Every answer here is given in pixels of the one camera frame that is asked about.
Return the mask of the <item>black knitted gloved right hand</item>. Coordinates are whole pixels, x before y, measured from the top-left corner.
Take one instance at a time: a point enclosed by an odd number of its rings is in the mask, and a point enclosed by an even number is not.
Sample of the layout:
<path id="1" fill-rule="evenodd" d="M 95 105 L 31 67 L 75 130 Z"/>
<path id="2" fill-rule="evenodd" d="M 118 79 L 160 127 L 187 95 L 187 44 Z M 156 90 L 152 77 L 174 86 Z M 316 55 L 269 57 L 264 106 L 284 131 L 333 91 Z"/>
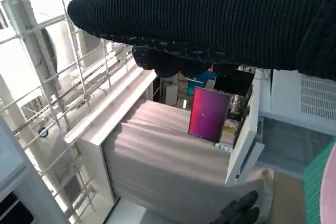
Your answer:
<path id="1" fill-rule="evenodd" d="M 67 12 L 160 77 L 246 65 L 335 79 L 335 0 L 72 0 Z"/>

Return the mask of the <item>black left hand blue tape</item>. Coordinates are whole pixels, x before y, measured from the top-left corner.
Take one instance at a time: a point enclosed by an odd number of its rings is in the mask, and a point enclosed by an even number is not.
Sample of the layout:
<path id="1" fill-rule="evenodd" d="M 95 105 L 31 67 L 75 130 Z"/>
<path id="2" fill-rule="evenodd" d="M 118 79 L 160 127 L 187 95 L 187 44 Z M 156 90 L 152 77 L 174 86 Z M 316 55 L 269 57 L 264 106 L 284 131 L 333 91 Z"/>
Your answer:
<path id="1" fill-rule="evenodd" d="M 250 191 L 239 200 L 228 204 L 213 223 L 255 223 L 260 214 L 259 208 L 255 206 L 257 200 L 257 191 Z"/>

